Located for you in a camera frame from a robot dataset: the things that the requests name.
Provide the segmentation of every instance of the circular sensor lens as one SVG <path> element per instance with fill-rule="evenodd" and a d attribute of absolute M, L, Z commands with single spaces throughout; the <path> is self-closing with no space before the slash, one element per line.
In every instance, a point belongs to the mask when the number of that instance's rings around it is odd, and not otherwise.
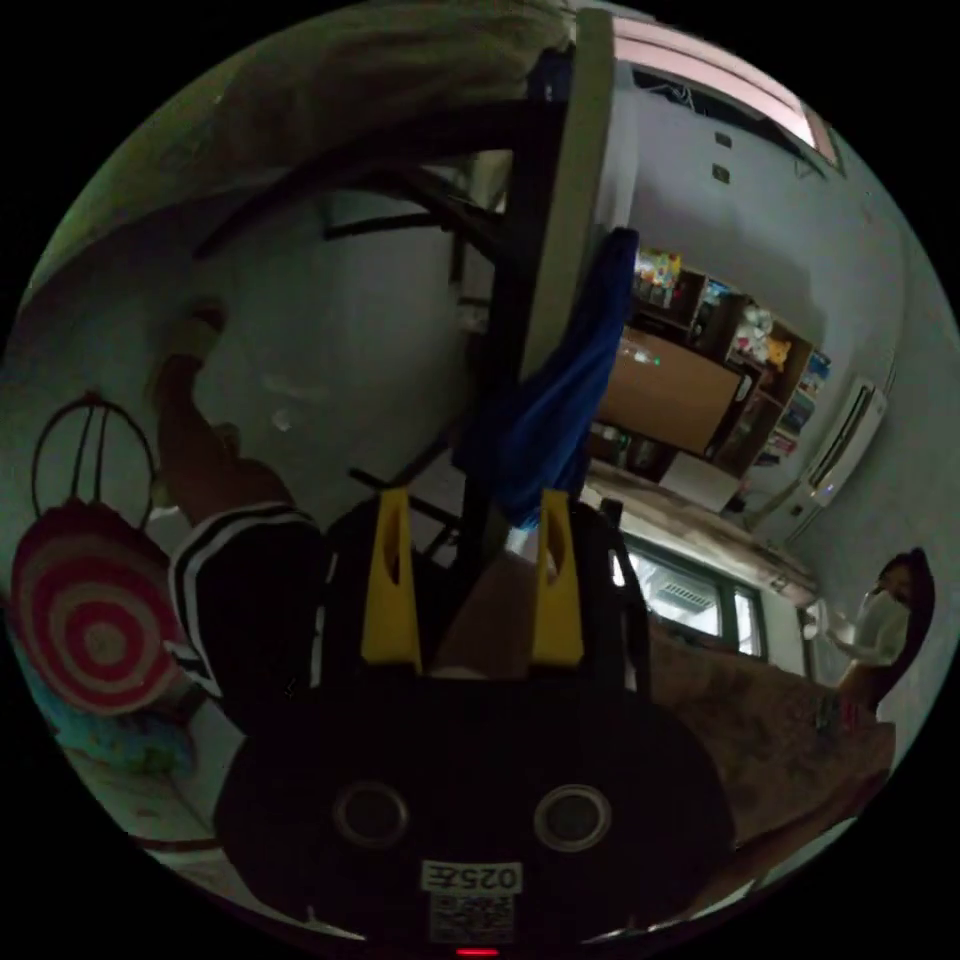
<path fill-rule="evenodd" d="M 603 839 L 610 819 L 610 804 L 599 790 L 567 784 L 551 790 L 540 801 L 533 815 L 533 829 L 551 850 L 579 853 Z"/>
<path fill-rule="evenodd" d="M 392 787 L 382 783 L 354 783 L 341 791 L 333 820 L 341 836 L 360 847 L 392 847 L 407 830 L 407 805 Z"/>

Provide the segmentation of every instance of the yellow bracket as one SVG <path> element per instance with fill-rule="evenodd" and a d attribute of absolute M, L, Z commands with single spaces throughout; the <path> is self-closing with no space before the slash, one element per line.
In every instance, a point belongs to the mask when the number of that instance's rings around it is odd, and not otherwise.
<path fill-rule="evenodd" d="M 531 662 L 575 668 L 583 659 L 580 589 L 567 494 L 545 490 L 540 502 L 537 604 Z M 550 571 L 553 559 L 555 573 Z"/>
<path fill-rule="evenodd" d="M 385 490 L 380 495 L 361 655 L 371 666 L 412 664 L 418 674 L 423 669 L 413 589 L 410 507 L 404 489 Z"/>

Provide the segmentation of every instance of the cabinet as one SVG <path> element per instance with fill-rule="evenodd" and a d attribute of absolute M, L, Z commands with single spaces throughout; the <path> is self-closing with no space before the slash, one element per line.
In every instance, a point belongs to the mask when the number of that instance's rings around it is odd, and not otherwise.
<path fill-rule="evenodd" d="M 739 386 L 731 370 L 642 330 L 624 330 L 597 419 L 703 456 Z"/>

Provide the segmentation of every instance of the dark hair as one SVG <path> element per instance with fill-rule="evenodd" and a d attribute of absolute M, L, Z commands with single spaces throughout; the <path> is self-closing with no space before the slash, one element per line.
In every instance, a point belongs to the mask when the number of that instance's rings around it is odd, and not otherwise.
<path fill-rule="evenodd" d="M 886 667 L 870 667 L 870 708 L 876 712 L 880 701 L 900 682 L 917 658 L 933 621 L 937 594 L 927 555 L 914 547 L 909 553 L 898 553 L 880 571 L 877 580 L 894 567 L 906 566 L 910 571 L 910 619 L 907 621 L 907 642 L 900 656 Z"/>

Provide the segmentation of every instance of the yellow plush toy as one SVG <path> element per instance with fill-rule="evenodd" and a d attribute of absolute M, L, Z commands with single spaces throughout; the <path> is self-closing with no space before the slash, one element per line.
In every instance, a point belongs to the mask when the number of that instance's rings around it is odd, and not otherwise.
<path fill-rule="evenodd" d="M 780 373 L 787 362 L 787 356 L 793 344 L 789 340 L 778 340 L 776 337 L 767 337 L 767 363 L 772 363 Z"/>

